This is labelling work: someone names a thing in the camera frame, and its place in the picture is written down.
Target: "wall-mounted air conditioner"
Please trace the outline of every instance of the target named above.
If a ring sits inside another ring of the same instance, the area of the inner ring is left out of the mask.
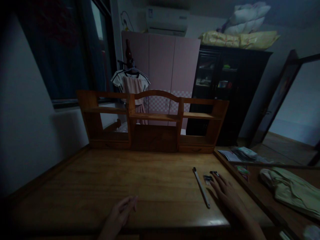
[[[186,10],[149,6],[146,8],[148,32],[184,37],[189,15]]]

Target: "glass cabinet door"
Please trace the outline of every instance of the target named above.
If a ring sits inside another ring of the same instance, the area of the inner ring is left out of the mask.
[[[228,55],[222,56],[222,69],[219,81],[215,83],[214,99],[229,100],[235,87],[240,59]]]
[[[213,98],[213,76],[217,60],[216,56],[200,54],[193,98]]]

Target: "white shirt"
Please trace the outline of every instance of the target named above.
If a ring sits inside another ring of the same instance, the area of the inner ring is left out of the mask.
[[[120,92],[123,92],[123,77],[124,76],[141,79],[143,91],[145,91],[150,84],[148,78],[139,72],[134,73],[134,74],[132,74],[132,73],[129,74],[129,72],[125,72],[125,70],[119,70],[114,73],[114,75],[111,79],[111,82],[113,83],[113,85],[115,85],[116,87],[118,87],[120,89]]]

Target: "wardrobe door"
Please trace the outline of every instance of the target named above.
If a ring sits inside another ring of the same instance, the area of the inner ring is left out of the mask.
[[[194,77],[196,74],[200,40],[176,37],[171,93],[177,97],[192,97]],[[170,101],[169,114],[177,114],[179,104]],[[190,104],[184,104],[184,111],[189,112]],[[187,128],[187,118],[183,119],[182,129]],[[169,122],[169,126],[175,126],[175,122]]]
[[[150,90],[170,92],[175,37],[149,35]],[[149,97],[149,113],[169,114],[170,100],[165,97]],[[149,125],[168,125],[165,121],[150,121]]]
[[[122,52],[123,61],[127,63],[126,58],[126,39],[130,41],[130,50],[132,58],[137,69],[145,75],[149,75],[149,35],[139,32],[122,31]],[[148,113],[148,100],[146,99],[145,110]]]

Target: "hand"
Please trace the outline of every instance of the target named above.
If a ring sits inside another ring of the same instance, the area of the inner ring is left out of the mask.
[[[117,237],[121,228],[126,225],[131,210],[137,211],[137,199],[138,196],[129,196],[112,207],[98,240],[114,240]]]
[[[210,181],[211,186],[217,193],[218,198],[233,212],[237,217],[242,218],[249,215],[249,212],[243,201],[234,190],[231,182],[227,181],[221,174],[220,177],[213,175],[218,182],[220,188],[213,181]]]

